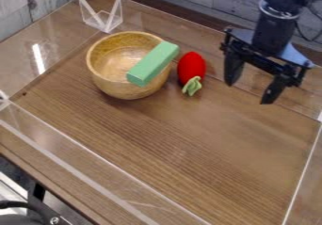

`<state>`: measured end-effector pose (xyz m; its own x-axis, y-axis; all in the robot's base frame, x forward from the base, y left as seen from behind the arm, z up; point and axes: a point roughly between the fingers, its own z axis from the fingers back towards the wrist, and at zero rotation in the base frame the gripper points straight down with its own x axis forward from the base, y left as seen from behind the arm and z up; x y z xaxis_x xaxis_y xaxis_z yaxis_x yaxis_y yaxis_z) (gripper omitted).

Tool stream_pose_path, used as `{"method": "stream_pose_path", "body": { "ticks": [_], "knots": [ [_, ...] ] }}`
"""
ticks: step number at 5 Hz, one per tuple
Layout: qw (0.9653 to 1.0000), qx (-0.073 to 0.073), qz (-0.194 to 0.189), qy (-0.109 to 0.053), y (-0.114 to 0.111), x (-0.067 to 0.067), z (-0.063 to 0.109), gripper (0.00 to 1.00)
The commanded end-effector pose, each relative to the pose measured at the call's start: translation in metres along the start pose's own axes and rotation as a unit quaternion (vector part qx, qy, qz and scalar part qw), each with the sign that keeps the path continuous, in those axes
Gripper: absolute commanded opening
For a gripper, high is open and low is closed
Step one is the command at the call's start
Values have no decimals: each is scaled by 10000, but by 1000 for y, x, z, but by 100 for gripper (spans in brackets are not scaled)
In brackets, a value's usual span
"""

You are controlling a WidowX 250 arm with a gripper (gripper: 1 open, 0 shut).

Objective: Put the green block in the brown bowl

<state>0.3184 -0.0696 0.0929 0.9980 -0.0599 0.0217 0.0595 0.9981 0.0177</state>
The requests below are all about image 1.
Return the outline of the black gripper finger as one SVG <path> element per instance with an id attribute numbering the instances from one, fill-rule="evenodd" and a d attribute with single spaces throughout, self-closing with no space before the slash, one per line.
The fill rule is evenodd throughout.
<path id="1" fill-rule="evenodd" d="M 233 49 L 226 50 L 225 58 L 225 81 L 231 87 L 242 76 L 245 68 L 243 56 Z"/>
<path id="2" fill-rule="evenodd" d="M 276 75 L 272 83 L 269 84 L 261 104 L 273 104 L 274 101 L 278 99 L 281 93 L 284 92 L 285 88 L 290 83 L 290 78 L 285 75 Z"/>

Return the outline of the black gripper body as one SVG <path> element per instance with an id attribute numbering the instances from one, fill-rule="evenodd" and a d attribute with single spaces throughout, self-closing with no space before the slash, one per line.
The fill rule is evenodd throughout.
<path id="1" fill-rule="evenodd" d="M 221 49 L 233 49 L 243 56 L 245 64 L 255 66 L 273 76 L 290 78 L 288 87 L 300 86 L 312 61 L 292 44 L 292 36 L 300 18 L 301 7 L 284 7 L 269 0 L 260 1 L 260 19 L 255 29 L 227 28 Z"/>

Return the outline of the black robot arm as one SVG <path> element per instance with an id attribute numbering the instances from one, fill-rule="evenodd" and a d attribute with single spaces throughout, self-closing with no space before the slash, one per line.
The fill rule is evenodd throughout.
<path id="1" fill-rule="evenodd" d="M 225 81 L 231 87 L 245 64 L 273 75 L 261 104 L 273 104 L 285 88 L 300 87 L 314 63 L 292 44 L 304 8 L 318 0 L 261 0 L 260 19 L 253 30 L 227 28 L 221 49 L 225 54 Z"/>

